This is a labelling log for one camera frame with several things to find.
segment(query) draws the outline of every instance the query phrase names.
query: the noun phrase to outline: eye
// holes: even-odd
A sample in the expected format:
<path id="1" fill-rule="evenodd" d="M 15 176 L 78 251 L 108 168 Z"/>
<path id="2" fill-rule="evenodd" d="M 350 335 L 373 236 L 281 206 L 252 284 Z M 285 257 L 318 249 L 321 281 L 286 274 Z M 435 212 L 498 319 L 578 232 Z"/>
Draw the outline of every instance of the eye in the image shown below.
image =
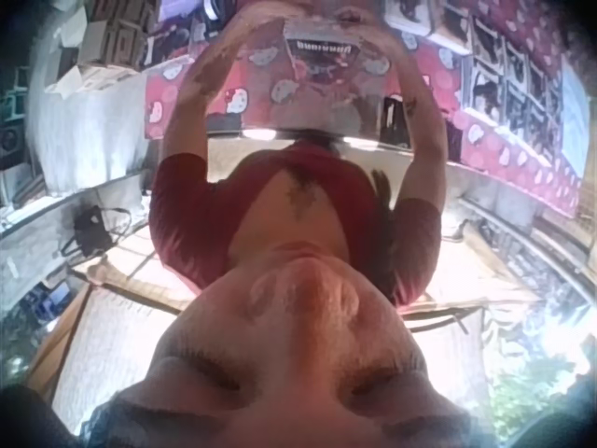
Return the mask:
<path id="1" fill-rule="evenodd" d="M 179 354 L 178 357 L 215 386 L 229 392 L 238 392 L 241 390 L 240 383 L 229 373 L 229 370 L 206 355 L 196 352 L 184 352 Z"/>
<path id="2" fill-rule="evenodd" d="M 394 369 L 382 369 L 362 376 L 353 387 L 353 397 L 363 397 L 375 391 L 378 387 L 389 384 L 397 376 Z"/>

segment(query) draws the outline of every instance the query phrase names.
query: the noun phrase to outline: framed picture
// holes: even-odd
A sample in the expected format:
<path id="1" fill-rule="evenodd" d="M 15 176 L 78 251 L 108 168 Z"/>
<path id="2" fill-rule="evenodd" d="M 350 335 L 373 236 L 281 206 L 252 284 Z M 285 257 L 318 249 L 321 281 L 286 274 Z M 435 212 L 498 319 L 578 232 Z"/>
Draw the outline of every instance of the framed picture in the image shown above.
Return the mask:
<path id="1" fill-rule="evenodd" d="M 473 17 L 473 54 L 498 75 L 504 74 L 504 38 L 490 24 Z"/>

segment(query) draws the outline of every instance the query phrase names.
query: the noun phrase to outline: box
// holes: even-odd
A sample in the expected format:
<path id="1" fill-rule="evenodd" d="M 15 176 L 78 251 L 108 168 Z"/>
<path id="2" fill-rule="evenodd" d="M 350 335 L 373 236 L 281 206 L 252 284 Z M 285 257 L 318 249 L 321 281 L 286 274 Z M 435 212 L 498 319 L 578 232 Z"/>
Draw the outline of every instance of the box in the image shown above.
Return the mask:
<path id="1" fill-rule="evenodd" d="M 59 93 L 62 98 L 68 98 L 83 86 L 83 78 L 76 65 L 78 54 L 78 49 L 57 49 L 49 55 L 47 93 Z"/>
<path id="2" fill-rule="evenodd" d="M 519 91 L 528 92 L 528 58 L 520 47 L 512 42 L 506 42 L 506 81 L 514 85 Z"/>
<path id="3" fill-rule="evenodd" d="M 509 81 L 506 81 L 504 112 L 498 133 L 509 133 L 517 142 L 524 141 L 526 125 L 527 98 L 524 93 Z"/>
<path id="4" fill-rule="evenodd" d="M 141 69 L 156 69 L 173 61 L 192 63 L 201 52 L 204 25 L 192 16 L 164 22 L 144 42 Z"/>
<path id="5" fill-rule="evenodd" d="M 120 65 L 138 71 L 145 34 L 137 28 L 107 21 L 89 24 L 79 52 L 79 65 Z"/>
<path id="6" fill-rule="evenodd" d="M 123 3 L 122 0 L 95 0 L 90 21 L 112 21 Z"/>
<path id="7" fill-rule="evenodd" d="M 392 28 L 414 35 L 431 33 L 428 0 L 385 0 L 383 17 Z"/>
<path id="8" fill-rule="evenodd" d="M 90 66 L 83 74 L 83 86 L 79 91 L 102 91 L 135 75 L 136 71 L 126 67 Z"/>
<path id="9" fill-rule="evenodd" d="M 456 7 L 448 0 L 430 0 L 434 31 L 429 40 L 458 54 L 472 51 L 471 27 L 466 7 Z"/>
<path id="10" fill-rule="evenodd" d="M 284 38 L 299 82 L 330 85 L 350 78 L 361 50 L 357 38 L 327 21 L 287 21 Z"/>
<path id="11" fill-rule="evenodd" d="M 529 60 L 529 98 L 541 109 L 546 106 L 545 73 L 533 61 Z"/>
<path id="12" fill-rule="evenodd" d="M 560 121 L 562 115 L 562 82 L 558 78 L 554 78 L 547 84 L 546 111 L 548 117 Z"/>
<path id="13" fill-rule="evenodd" d="M 545 111 L 537 106 L 536 102 L 528 99 L 527 119 L 525 123 L 524 147 L 531 154 L 536 156 L 545 166 L 551 163 L 545 156 L 545 144 L 547 137 L 548 120 Z"/>
<path id="14" fill-rule="evenodd" d="M 555 119 L 548 117 L 548 126 L 546 130 L 546 138 L 544 145 L 544 152 L 542 154 L 543 161 L 549 165 L 553 165 L 556 156 L 562 152 L 562 124 Z"/>
<path id="15" fill-rule="evenodd" d="M 504 38 L 480 17 L 472 18 L 473 54 L 498 75 L 504 74 Z"/>
<path id="16" fill-rule="evenodd" d="M 113 47 L 113 44 L 108 42 L 110 38 L 114 39 L 112 35 L 109 35 L 107 21 L 91 22 L 85 31 L 77 63 L 102 63 L 106 47 Z"/>
<path id="17" fill-rule="evenodd" d="M 463 61 L 464 111 L 495 127 L 503 122 L 504 77 L 475 58 L 465 58 L 465 60 L 466 63 Z"/>
<path id="18" fill-rule="evenodd" d="M 87 28 L 87 12 L 81 7 L 60 29 L 62 46 L 74 49 L 81 45 Z"/>

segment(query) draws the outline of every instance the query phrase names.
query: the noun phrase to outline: finger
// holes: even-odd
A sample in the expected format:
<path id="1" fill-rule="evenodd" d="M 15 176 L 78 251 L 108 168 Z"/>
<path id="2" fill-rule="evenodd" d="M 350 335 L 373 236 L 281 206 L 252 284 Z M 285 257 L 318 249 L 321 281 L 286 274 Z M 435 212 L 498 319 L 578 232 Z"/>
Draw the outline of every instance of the finger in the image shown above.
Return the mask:
<path id="1" fill-rule="evenodd" d="M 378 18 L 371 12 L 361 7 L 341 7 L 334 13 L 338 21 L 347 21 L 351 23 L 374 24 Z"/>

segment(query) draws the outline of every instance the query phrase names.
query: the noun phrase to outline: cardboard box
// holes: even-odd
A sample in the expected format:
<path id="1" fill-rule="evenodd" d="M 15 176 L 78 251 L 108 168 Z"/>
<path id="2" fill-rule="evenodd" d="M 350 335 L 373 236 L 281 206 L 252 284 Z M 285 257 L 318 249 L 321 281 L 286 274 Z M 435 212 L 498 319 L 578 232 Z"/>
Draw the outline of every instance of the cardboard box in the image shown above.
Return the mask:
<path id="1" fill-rule="evenodd" d="M 89 24 L 77 63 L 120 65 L 138 71 L 146 35 L 139 29 L 107 21 Z"/>
<path id="2" fill-rule="evenodd" d="M 85 31 L 77 63 L 102 63 L 106 46 L 109 48 L 113 47 L 113 44 L 108 42 L 109 31 L 107 21 L 91 22 Z"/>
<path id="3" fill-rule="evenodd" d="M 90 21 L 112 21 L 125 2 L 122 0 L 95 0 Z"/>

